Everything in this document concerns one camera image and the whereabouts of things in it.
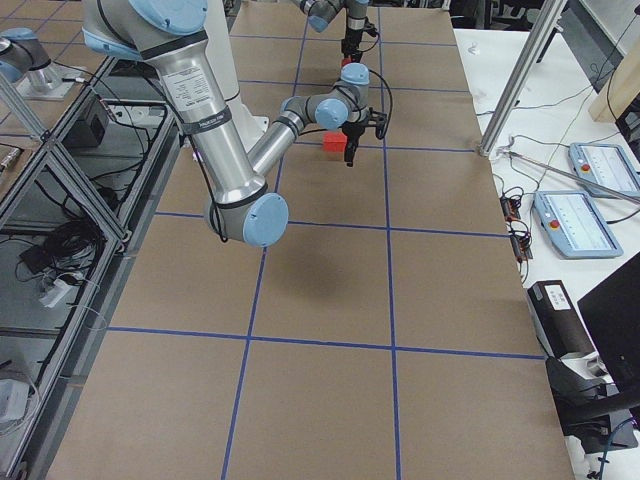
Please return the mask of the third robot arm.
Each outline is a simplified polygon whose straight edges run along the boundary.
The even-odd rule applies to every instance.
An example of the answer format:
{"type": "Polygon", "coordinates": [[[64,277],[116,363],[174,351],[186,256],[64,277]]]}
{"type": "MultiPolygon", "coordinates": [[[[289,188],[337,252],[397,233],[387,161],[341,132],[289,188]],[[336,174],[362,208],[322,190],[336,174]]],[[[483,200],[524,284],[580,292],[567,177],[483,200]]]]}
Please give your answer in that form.
{"type": "MultiPolygon", "coordinates": [[[[136,62],[169,55],[197,42],[209,42],[208,34],[202,27],[187,33],[176,33],[156,26],[135,27],[132,23],[117,28],[115,33],[105,38],[89,31],[87,39],[96,40],[95,47],[105,44],[106,55],[136,62]]],[[[10,82],[20,80],[28,72],[46,69],[50,64],[49,55],[32,30],[14,28],[1,33],[1,73],[10,82]]]]}

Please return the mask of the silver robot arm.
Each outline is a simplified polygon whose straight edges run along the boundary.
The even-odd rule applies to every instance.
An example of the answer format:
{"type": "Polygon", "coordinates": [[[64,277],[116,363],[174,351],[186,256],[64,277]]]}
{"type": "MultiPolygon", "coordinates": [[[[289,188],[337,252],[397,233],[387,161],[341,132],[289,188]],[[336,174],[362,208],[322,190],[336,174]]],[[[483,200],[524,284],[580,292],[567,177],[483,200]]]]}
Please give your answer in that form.
{"type": "Polygon", "coordinates": [[[329,92],[294,96],[251,147],[245,147],[234,108],[219,85],[225,71],[212,65],[208,35],[229,42],[222,6],[206,1],[86,1],[83,35],[88,48],[153,67],[182,133],[201,162],[209,188],[207,221],[219,237],[267,247],[284,234],[289,209],[270,191],[267,173],[310,124],[347,137],[351,166],[365,130],[386,135],[391,116],[369,104],[371,71],[357,61],[343,65],[329,92]]]}
{"type": "Polygon", "coordinates": [[[369,2],[362,0],[293,0],[317,33],[325,31],[336,17],[345,12],[345,33],[341,40],[343,63],[360,63],[364,51],[360,44],[364,34],[377,39],[379,33],[370,21],[367,11],[369,2]]]}

